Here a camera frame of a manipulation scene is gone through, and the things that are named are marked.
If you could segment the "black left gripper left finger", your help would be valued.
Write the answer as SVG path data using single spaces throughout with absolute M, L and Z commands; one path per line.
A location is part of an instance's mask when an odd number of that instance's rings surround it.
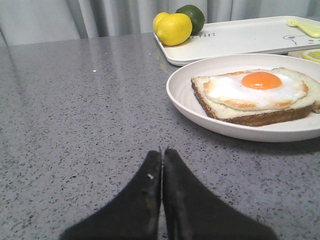
M 161 206 L 162 158 L 147 153 L 127 186 L 106 206 L 66 229 L 62 240 L 156 240 Z

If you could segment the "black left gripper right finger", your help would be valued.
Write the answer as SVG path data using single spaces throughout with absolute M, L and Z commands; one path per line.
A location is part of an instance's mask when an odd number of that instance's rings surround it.
M 210 192 L 178 152 L 163 159 L 162 201 L 170 240 L 275 240 L 274 231 Z

